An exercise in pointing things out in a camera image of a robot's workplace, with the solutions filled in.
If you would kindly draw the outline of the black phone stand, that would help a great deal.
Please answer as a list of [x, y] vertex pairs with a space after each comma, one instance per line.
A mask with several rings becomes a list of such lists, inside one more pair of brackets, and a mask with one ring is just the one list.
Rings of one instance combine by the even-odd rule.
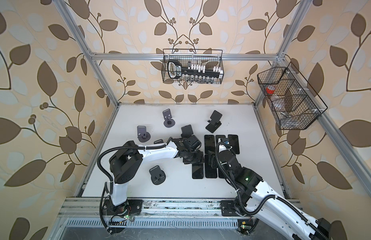
[[204, 146], [205, 146], [205, 154], [214, 153], [215, 152], [215, 136], [214, 135], [205, 135], [204, 136]]
[[215, 135], [216, 143], [224, 142], [226, 139], [225, 135]]

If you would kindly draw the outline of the black phone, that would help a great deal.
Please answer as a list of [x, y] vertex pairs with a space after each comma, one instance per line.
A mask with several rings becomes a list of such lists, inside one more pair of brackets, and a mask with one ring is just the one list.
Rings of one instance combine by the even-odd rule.
[[224, 175], [224, 173], [218, 168], [218, 177], [220, 178], [220, 179], [224, 179], [225, 178], [225, 175]]
[[192, 179], [200, 180], [204, 178], [204, 165], [192, 164]]
[[205, 176], [207, 179], [216, 179], [218, 177], [217, 169], [211, 167], [209, 160], [209, 155], [205, 155]]
[[238, 135], [228, 135], [229, 143], [232, 147], [232, 150], [236, 155], [240, 154], [240, 144]]

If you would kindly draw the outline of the grey round stand front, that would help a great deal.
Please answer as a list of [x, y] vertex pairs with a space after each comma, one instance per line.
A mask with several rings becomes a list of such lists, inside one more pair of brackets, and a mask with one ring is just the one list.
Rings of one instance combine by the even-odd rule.
[[158, 165], [151, 168], [149, 173], [152, 183], [156, 186], [162, 184], [166, 179], [165, 172]]

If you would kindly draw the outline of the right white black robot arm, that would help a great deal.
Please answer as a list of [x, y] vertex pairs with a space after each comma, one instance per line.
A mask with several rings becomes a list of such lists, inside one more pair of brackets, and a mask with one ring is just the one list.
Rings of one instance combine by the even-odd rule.
[[215, 148], [215, 161], [234, 188], [234, 208], [241, 216], [255, 217], [288, 240], [328, 240], [330, 223], [316, 219], [278, 194], [259, 174], [243, 167], [228, 139]]

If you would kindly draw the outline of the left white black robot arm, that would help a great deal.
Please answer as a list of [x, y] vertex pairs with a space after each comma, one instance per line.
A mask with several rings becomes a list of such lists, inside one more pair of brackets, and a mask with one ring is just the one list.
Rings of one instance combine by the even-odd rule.
[[127, 188], [140, 165], [161, 159], [181, 158], [187, 164], [202, 164], [204, 153], [200, 150], [202, 143], [194, 135], [187, 138], [172, 138], [166, 142], [153, 145], [137, 145], [128, 141], [123, 146], [102, 152], [97, 160], [98, 169], [107, 176], [104, 192], [109, 194], [113, 208], [126, 208]]

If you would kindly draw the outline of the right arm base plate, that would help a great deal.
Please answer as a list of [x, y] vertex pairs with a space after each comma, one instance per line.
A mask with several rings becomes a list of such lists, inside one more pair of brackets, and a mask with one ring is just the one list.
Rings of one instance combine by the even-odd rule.
[[239, 217], [243, 215], [240, 206], [233, 200], [220, 201], [220, 209], [223, 217]]

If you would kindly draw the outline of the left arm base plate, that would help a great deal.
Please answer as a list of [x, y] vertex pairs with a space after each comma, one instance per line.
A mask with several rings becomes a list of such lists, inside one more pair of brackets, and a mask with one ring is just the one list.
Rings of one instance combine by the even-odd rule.
[[143, 200], [127, 200], [120, 205], [114, 205], [110, 199], [106, 199], [100, 210], [104, 215], [134, 215], [139, 214], [142, 210]]

